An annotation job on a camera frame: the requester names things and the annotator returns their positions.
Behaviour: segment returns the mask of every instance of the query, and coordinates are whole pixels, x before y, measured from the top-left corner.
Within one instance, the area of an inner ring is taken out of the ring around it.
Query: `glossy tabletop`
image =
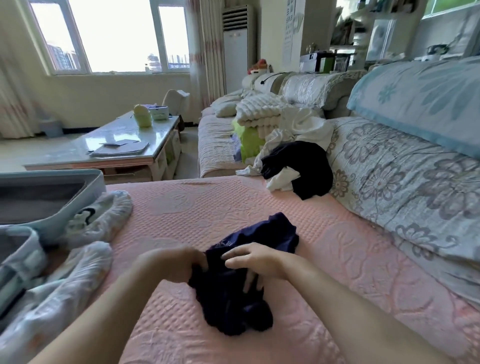
[[[157,157],[161,148],[167,141],[168,135],[178,123],[178,116],[171,116],[167,120],[153,121],[151,128],[139,128],[133,112],[127,112],[114,121],[82,135],[81,137],[63,144],[58,149],[42,156],[33,156],[33,162],[25,164],[27,170],[40,169],[42,166],[59,166],[60,168],[88,168],[88,164],[101,166],[114,161],[130,159],[149,159]],[[142,153],[112,156],[91,157],[90,152],[101,147],[101,143],[116,142],[122,139],[139,140],[148,142]]]

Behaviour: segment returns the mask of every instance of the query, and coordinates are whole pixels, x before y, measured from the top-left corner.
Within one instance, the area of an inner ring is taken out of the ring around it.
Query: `pink quilted mat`
[[[269,193],[262,178],[109,186],[132,195],[134,210],[114,243],[105,290],[147,250],[190,244],[206,250],[228,234],[282,211],[297,226],[297,253],[324,269],[458,363],[478,363],[480,313],[397,250],[389,238],[331,196],[301,201]],[[344,363],[330,334],[289,283],[265,280],[274,325],[228,337],[204,321],[187,284],[163,281],[148,302],[121,363]]]

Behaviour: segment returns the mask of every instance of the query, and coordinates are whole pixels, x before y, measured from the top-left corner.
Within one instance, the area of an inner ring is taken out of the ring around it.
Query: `finger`
[[[247,293],[250,290],[250,286],[255,279],[255,272],[251,269],[247,270],[247,277],[245,278],[245,284],[243,285],[243,293]]]
[[[235,256],[247,255],[247,254],[251,253],[251,249],[250,249],[251,246],[252,246],[251,243],[241,245],[241,246],[237,246],[236,248],[233,248],[232,250],[229,250],[228,252],[223,254],[222,259],[227,260],[227,259],[233,258]]]
[[[263,288],[264,288],[264,278],[262,276],[258,276],[257,291],[261,291]]]
[[[208,261],[205,253],[202,253],[199,250],[195,251],[194,263],[202,267],[204,272],[208,271]]]
[[[225,261],[225,266],[230,269],[246,268],[248,255],[236,256]]]

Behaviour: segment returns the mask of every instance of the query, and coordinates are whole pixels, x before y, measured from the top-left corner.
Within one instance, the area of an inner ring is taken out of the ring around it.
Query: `calendar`
[[[296,0],[287,0],[285,38],[283,40],[282,49],[282,64],[284,67],[290,67],[290,64],[292,63],[293,18],[295,17],[295,1]]]

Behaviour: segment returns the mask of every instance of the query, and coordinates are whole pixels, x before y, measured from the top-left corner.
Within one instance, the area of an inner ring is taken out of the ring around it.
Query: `hand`
[[[138,257],[141,264],[152,264],[158,268],[159,281],[162,279],[174,283],[188,282],[192,277],[192,266],[199,265],[208,270],[204,253],[190,246],[178,248],[154,249]]]
[[[265,245],[250,243],[233,248],[223,254],[222,259],[227,268],[248,268],[261,276],[286,279],[282,259],[288,255]]]

